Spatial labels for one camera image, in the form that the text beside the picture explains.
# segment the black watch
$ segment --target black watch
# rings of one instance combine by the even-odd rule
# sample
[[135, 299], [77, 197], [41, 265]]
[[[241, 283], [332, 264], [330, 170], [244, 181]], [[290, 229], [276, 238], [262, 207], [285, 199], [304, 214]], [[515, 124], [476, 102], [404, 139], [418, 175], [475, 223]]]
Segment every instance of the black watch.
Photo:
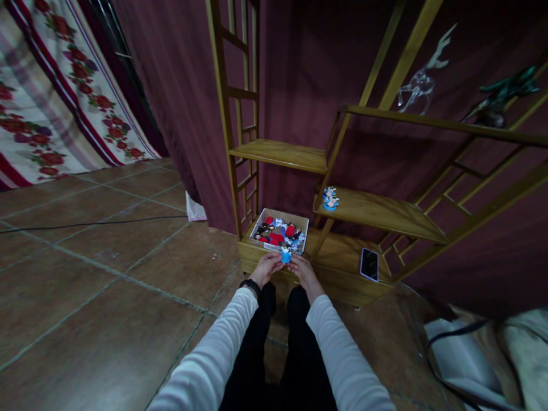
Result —
[[247, 285], [250, 289], [255, 291], [255, 294], [257, 294], [257, 299], [259, 299], [259, 296], [261, 295], [261, 288], [257, 285], [256, 282], [254, 282], [252, 279], [243, 280], [240, 283], [239, 288], [242, 288], [244, 285]]

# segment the black phone screen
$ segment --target black phone screen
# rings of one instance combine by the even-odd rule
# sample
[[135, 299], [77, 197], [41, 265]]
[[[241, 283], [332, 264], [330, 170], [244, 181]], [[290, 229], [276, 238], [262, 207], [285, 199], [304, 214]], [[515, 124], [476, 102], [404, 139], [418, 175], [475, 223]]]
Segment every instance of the black phone screen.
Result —
[[361, 274], [378, 281], [378, 255], [364, 248], [361, 250]]

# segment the person's leg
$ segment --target person's leg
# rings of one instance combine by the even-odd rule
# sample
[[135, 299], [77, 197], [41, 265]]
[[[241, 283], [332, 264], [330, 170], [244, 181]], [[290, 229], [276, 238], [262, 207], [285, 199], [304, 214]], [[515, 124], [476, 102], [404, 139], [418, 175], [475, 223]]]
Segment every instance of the person's leg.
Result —
[[316, 336], [306, 319], [310, 304], [300, 285], [287, 300], [289, 353], [280, 383], [280, 410], [336, 410], [335, 398]]
[[263, 287], [259, 297], [259, 308], [245, 332], [219, 410], [260, 408], [257, 407], [257, 401], [263, 399], [265, 389], [264, 343], [270, 328], [270, 319], [275, 312], [276, 288], [272, 283], [268, 283]]

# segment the black strap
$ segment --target black strap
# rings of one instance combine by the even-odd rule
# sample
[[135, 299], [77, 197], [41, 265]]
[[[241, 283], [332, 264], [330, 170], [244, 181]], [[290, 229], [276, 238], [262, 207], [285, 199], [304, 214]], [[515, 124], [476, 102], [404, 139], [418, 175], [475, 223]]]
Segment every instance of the black strap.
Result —
[[485, 324], [487, 324], [489, 322], [489, 320], [482, 320], [482, 321], [478, 321], [477, 323], [474, 323], [474, 324], [470, 324], [470, 325], [467, 325], [466, 327], [463, 327], [463, 328], [460, 328], [458, 330], [455, 330], [455, 331], [451, 331], [451, 332], [446, 332], [446, 333], [441, 333], [441, 334], [438, 334], [436, 337], [432, 338], [430, 341], [428, 341], [428, 344], [426, 345], [426, 349], [425, 349], [425, 353], [426, 353], [426, 360], [428, 362], [428, 368], [430, 368], [430, 371], [432, 372], [432, 374], [434, 374], [434, 377], [441, 383], [443, 384], [443, 386], [451, 391], [453, 394], [455, 394], [458, 398], [460, 398], [462, 400], [462, 402], [466, 403], [467, 405], [471, 406], [473, 409], [475, 409], [476, 411], [482, 411], [481, 408], [473, 403], [472, 401], [470, 401], [467, 397], [465, 397], [464, 395], [462, 395], [460, 392], [458, 392], [457, 390], [455, 390], [452, 386], [450, 386], [449, 384], [447, 384], [443, 378], [441, 378], [437, 373], [436, 371], [434, 370], [434, 367], [432, 365], [432, 363], [430, 362], [430, 356], [429, 356], [429, 351], [430, 351], [430, 348], [432, 347], [432, 344], [434, 344], [436, 341], [442, 339], [442, 338], [445, 338], [445, 337], [452, 337], [452, 336], [459, 336], [459, 335], [464, 335], [464, 334], [468, 334], [468, 333], [471, 333], [471, 332], [474, 332], [474, 331], [477, 331], [479, 330], [480, 328], [482, 328]]
[[244, 285], [247, 285], [249, 288], [255, 291], [255, 294], [257, 294], [257, 299], [259, 299], [259, 296], [261, 295], [261, 288], [257, 285], [256, 282], [254, 282], [252, 279], [243, 280], [240, 283], [239, 288], [242, 288]]

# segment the blue figurine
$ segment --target blue figurine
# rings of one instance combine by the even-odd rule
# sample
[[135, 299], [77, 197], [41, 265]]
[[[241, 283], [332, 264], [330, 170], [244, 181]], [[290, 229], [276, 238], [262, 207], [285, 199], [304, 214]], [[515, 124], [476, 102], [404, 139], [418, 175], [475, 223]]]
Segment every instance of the blue figurine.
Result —
[[339, 205], [339, 199], [335, 196], [327, 197], [324, 202], [324, 208], [328, 211], [335, 211]]
[[329, 186], [329, 187], [326, 187], [325, 190], [324, 190], [324, 199], [326, 198], [329, 198], [331, 196], [334, 196], [335, 195], [335, 191], [337, 191], [336, 188], [334, 188], [334, 186]]
[[284, 264], [291, 262], [291, 251], [287, 247], [281, 248], [281, 262]]

